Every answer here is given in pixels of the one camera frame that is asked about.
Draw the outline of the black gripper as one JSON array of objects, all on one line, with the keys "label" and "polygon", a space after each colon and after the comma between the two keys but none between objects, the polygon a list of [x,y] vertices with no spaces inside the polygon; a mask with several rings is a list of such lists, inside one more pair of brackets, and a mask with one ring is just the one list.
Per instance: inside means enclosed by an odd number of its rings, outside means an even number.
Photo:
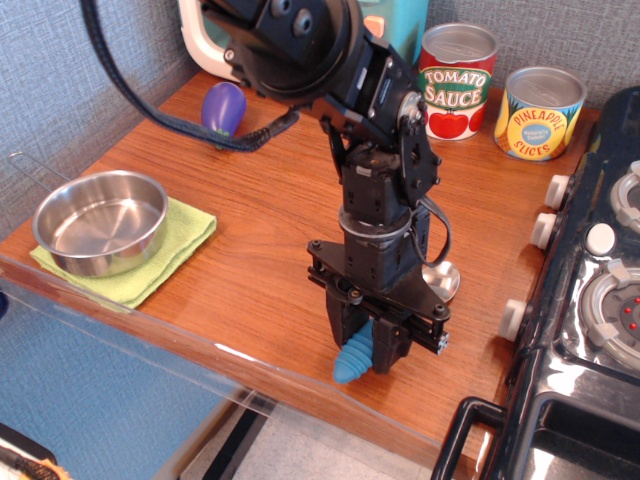
[{"label": "black gripper", "polygon": [[[307,251],[312,257],[309,279],[326,292],[326,309],[333,339],[342,348],[369,320],[361,305],[360,290],[347,293],[327,291],[328,278],[340,275],[360,288],[384,291],[419,265],[437,266],[447,257],[450,241],[446,240],[434,260],[427,259],[430,220],[440,220],[446,231],[449,221],[442,209],[431,199],[421,199],[405,210],[390,225],[367,224],[339,211],[339,223],[344,233],[342,243],[312,240]],[[388,374],[393,365],[408,355],[412,339],[401,318],[379,316],[373,320],[373,370]]]}]

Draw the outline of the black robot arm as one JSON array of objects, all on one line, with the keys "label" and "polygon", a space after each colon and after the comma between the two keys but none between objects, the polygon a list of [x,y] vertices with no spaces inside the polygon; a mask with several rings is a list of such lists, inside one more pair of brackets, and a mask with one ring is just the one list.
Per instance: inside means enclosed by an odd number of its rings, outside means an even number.
[{"label": "black robot arm", "polygon": [[439,157],[412,68],[354,1],[205,1],[233,74],[317,119],[342,187],[340,243],[308,246],[342,356],[386,374],[413,344],[440,352],[450,310],[424,281]]}]

